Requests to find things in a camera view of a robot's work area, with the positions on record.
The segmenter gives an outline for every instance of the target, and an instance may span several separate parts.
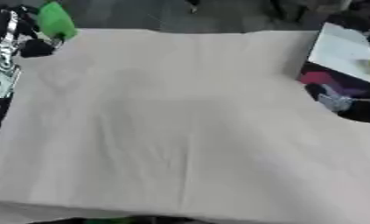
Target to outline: green gripper pad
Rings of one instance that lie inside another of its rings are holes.
[[[57,2],[44,5],[39,11],[37,22],[40,30],[49,38],[63,34],[65,40],[69,40],[77,34],[73,20]]]

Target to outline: gray floor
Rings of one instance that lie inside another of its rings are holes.
[[[41,5],[45,0],[0,0]],[[269,0],[203,0],[188,13],[184,0],[59,0],[82,28],[149,29],[161,32],[222,33],[260,30],[316,30],[321,20],[308,13],[301,24],[273,18]],[[285,5],[289,15],[297,7]]]

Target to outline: fabric sheet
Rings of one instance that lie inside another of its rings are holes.
[[[370,124],[295,80],[315,37],[84,30],[22,60],[0,130],[0,224],[370,224]]]

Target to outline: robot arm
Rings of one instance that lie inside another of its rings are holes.
[[[11,95],[21,74],[14,56],[18,53],[23,58],[52,55],[65,42],[66,34],[60,31],[52,37],[40,38],[43,36],[38,35],[40,27],[31,17],[38,18],[39,13],[40,9],[25,5],[0,6],[0,99]]]
[[[13,57],[51,55],[76,32],[70,17],[55,2],[41,9],[0,5],[0,128],[21,75]]]

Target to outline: table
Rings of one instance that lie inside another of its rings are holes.
[[[0,224],[370,224],[370,124],[295,81],[315,37],[83,30],[23,60],[0,131]]]

